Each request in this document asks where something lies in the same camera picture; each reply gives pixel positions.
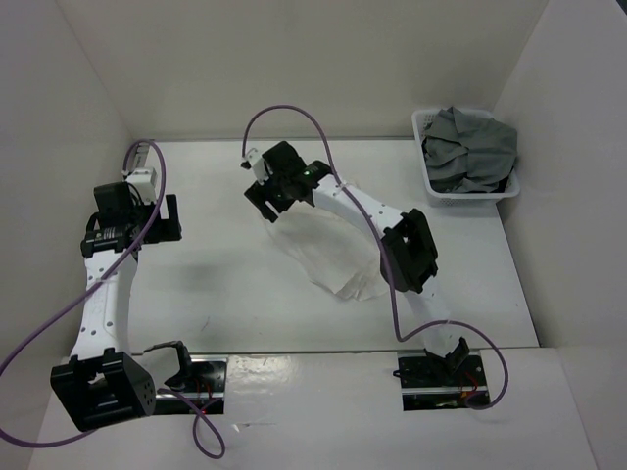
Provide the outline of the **white pleated skirt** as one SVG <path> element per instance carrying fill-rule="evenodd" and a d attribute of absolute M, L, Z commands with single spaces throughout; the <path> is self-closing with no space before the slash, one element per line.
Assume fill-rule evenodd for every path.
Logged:
<path fill-rule="evenodd" d="M 388 291 L 372 237 L 339 216 L 297 202 L 274 223 L 266 220 L 264 227 L 310 282 L 337 298 L 362 302 Z"/>

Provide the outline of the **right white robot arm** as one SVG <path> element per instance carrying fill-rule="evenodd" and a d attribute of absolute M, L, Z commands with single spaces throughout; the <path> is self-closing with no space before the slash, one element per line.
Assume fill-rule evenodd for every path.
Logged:
<path fill-rule="evenodd" d="M 338 216 L 374 238 L 383 279 L 414 313 L 432 326 L 448 323 L 450 310 L 436 282 L 438 252 L 422 211 L 400 211 L 373 199 L 338 180 L 329 164 L 306 164 L 286 141 L 263 153 L 251 150 L 241 166 L 255 174 L 244 195 L 265 220 L 274 223 L 296 202 Z"/>

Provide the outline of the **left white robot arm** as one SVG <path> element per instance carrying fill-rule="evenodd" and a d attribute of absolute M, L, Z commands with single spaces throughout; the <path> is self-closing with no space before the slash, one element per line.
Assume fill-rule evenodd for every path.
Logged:
<path fill-rule="evenodd" d="M 180 392 L 195 378 L 182 342 L 157 344 L 137 362 L 128 340 L 131 286 L 141 246 L 182 237 L 175 196 L 166 197 L 169 217 L 161 218 L 154 212 L 156 174 L 140 168 L 122 182 L 96 187 L 94 198 L 98 210 L 80 244 L 90 294 L 70 359 L 50 375 L 53 391 L 81 432 L 150 416 L 159 388 Z"/>

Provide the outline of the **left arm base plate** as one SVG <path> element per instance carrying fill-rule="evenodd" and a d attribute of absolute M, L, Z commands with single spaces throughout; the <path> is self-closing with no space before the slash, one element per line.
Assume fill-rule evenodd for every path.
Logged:
<path fill-rule="evenodd" d="M 186 377 L 181 375 L 168 378 L 162 388 L 174 390 L 206 415 L 223 415 L 225 406 L 227 359 L 193 355 L 191 371 Z M 156 393 L 154 414 L 193 415 L 193 410 L 170 392 Z"/>

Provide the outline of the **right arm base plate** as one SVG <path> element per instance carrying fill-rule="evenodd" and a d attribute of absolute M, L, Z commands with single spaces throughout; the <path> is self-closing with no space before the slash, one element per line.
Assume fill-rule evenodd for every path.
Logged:
<path fill-rule="evenodd" d="M 464 409 L 467 400 L 481 406 L 491 401 L 478 353 L 471 353 L 452 375 L 439 375 L 435 366 L 424 353 L 398 356 L 392 375 L 400 382 L 403 411 Z"/>

